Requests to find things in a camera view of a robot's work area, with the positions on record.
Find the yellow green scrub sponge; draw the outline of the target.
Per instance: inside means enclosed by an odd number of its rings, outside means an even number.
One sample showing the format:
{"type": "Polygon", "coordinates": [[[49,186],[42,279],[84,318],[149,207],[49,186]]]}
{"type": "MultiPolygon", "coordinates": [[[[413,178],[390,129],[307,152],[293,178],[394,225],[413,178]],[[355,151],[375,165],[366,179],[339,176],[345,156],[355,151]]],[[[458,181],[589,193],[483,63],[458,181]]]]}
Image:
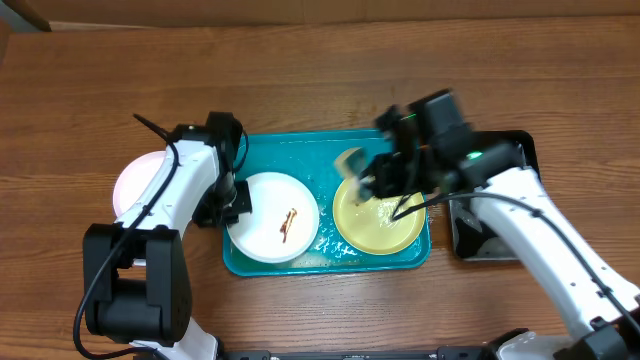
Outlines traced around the yellow green scrub sponge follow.
{"type": "Polygon", "coordinates": [[[363,187],[362,180],[366,177],[368,165],[367,152],[362,147],[349,148],[334,160],[340,177],[357,190],[363,187]]]}

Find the white plate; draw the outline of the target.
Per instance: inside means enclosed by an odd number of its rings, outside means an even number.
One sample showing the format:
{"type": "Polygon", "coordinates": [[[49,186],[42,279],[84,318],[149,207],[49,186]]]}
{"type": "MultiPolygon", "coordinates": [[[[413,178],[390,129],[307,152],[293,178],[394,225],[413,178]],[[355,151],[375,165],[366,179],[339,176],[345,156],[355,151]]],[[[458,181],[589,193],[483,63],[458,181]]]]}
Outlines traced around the white plate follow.
{"type": "Polygon", "coordinates": [[[277,264],[304,253],[319,228],[319,208],[311,191],[296,178],[264,172],[247,178],[252,211],[227,227],[231,242],[245,256],[277,264]]]}
{"type": "Polygon", "coordinates": [[[165,151],[144,154],[129,163],[116,180],[112,204],[116,217],[129,210],[142,195],[166,156],[165,151]]]}

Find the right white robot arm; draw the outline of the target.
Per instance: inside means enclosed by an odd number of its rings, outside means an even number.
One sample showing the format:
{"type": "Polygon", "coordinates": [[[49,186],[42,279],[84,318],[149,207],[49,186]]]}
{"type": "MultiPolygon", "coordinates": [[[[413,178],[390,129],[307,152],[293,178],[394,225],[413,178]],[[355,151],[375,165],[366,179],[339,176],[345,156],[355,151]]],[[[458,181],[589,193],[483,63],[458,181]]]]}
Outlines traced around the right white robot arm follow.
{"type": "Polygon", "coordinates": [[[368,162],[346,162],[358,198],[435,193],[430,205],[466,199],[545,290],[568,330],[515,330],[483,349],[486,359],[636,359],[639,288],[613,270],[561,214],[509,142],[406,143],[368,162]]]}

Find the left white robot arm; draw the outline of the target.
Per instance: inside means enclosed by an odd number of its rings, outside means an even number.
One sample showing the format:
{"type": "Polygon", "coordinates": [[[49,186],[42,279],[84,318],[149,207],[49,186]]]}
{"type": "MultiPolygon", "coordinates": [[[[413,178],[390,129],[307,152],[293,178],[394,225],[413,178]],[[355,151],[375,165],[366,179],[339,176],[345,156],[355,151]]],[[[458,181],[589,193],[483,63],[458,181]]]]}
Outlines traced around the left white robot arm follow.
{"type": "Polygon", "coordinates": [[[110,358],[217,359],[219,340],[192,316],[192,292],[182,238],[187,226],[225,227],[252,210],[250,192],[235,178],[248,147],[236,120],[153,131],[167,156],[142,196],[112,224],[93,224],[83,239],[85,294],[73,325],[76,350],[88,359],[80,328],[124,344],[110,358]]]}

